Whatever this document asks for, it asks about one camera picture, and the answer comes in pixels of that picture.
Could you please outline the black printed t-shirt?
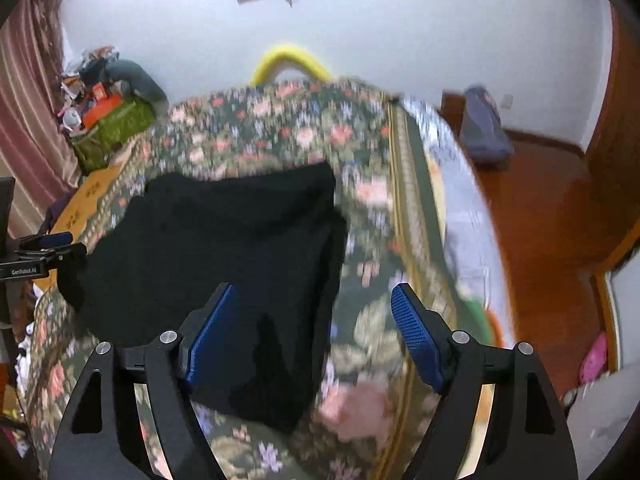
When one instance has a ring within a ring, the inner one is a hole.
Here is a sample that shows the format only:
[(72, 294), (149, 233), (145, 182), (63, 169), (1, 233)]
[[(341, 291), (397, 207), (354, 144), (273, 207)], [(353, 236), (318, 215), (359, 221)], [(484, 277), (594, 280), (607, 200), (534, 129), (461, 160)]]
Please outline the black printed t-shirt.
[(221, 284), (188, 379), (195, 402), (288, 434), (322, 379), (347, 223), (325, 162), (220, 181), (151, 180), (93, 252), (58, 271), (80, 330), (122, 347), (178, 328)]

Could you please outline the wooden carved bedside table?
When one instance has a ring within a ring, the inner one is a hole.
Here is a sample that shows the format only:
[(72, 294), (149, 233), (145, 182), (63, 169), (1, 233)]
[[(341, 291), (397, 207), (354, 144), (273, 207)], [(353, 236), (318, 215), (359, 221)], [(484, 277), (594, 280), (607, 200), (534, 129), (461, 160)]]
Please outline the wooden carved bedside table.
[(91, 254), (99, 240), (119, 224), (130, 201), (128, 164), (93, 171), (63, 209), (52, 230), (70, 232)]

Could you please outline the floral bedspread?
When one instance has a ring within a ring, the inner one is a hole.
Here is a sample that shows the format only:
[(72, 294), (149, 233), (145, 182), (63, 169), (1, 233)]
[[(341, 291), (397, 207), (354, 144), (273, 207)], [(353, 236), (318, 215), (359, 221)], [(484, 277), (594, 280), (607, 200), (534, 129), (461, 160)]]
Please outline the floral bedspread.
[(408, 283), (481, 342), (448, 268), (433, 107), (358, 80), (237, 88), (137, 136), (39, 300), (24, 387), (43, 475), (186, 479), (180, 393), (227, 479), (398, 479), (438, 403), (390, 310)]

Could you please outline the pink striped curtain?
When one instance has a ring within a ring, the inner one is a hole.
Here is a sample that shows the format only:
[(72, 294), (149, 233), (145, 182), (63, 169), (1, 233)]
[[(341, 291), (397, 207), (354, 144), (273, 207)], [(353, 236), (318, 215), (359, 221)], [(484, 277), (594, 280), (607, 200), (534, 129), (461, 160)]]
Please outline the pink striped curtain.
[(18, 0), (1, 27), (1, 174), (15, 179), (14, 237), (36, 232), (48, 207), (80, 179), (58, 131), (62, 62), (60, 0)]

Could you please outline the green storage bag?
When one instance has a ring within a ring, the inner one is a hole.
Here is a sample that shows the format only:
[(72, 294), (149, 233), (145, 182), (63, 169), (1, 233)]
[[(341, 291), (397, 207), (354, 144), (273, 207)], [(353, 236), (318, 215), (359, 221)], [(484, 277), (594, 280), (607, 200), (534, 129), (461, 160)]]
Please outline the green storage bag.
[(85, 132), (69, 138), (82, 173), (107, 167), (130, 138), (154, 122), (152, 107), (135, 96), (117, 104)]

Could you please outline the white checked bed sheet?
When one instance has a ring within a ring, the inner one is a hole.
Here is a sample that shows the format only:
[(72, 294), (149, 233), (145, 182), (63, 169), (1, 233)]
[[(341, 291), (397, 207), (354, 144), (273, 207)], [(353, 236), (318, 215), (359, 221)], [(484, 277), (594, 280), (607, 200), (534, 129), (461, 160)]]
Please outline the white checked bed sheet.
[(463, 301), (459, 325), (475, 337), (479, 328), (486, 328), (496, 346), (511, 348), (518, 336), (508, 272), (480, 180), (434, 106), (410, 96), (403, 96), (400, 105), (409, 125), (418, 130), (427, 160), (444, 258)]

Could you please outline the orange red box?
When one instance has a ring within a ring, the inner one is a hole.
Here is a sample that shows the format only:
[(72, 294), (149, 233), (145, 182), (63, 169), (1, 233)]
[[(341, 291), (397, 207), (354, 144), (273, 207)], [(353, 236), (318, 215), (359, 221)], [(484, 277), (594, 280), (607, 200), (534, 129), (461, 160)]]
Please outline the orange red box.
[(82, 124), (90, 129), (120, 104), (122, 95), (107, 88), (103, 82), (98, 82), (85, 94), (85, 99), (79, 105)]

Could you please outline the pink slipper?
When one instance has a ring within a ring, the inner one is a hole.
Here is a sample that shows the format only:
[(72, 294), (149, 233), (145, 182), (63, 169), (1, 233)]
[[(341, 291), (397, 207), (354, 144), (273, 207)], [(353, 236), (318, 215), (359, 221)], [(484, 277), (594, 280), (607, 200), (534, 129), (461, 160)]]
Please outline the pink slipper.
[(587, 352), (580, 366), (578, 379), (581, 385), (594, 382), (608, 366), (608, 341), (606, 333), (600, 333)]

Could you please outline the purple bag on floor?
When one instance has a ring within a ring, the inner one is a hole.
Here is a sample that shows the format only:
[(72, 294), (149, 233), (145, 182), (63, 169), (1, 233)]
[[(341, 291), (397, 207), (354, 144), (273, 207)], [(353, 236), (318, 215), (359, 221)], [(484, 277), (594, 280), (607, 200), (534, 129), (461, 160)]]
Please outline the purple bag on floor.
[(514, 147), (504, 132), (498, 107), (484, 86), (464, 90), (465, 99), (459, 140), (473, 162), (497, 165), (506, 162)]

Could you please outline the yellow curved headboard pad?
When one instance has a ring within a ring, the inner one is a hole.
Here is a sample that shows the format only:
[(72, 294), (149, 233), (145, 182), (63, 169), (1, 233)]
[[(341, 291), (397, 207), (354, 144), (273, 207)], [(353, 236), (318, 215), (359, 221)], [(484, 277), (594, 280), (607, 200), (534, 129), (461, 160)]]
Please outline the yellow curved headboard pad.
[(316, 81), (327, 82), (333, 79), (331, 73), (305, 49), (295, 44), (280, 44), (262, 56), (248, 84), (252, 87), (266, 84), (285, 68), (295, 68)]

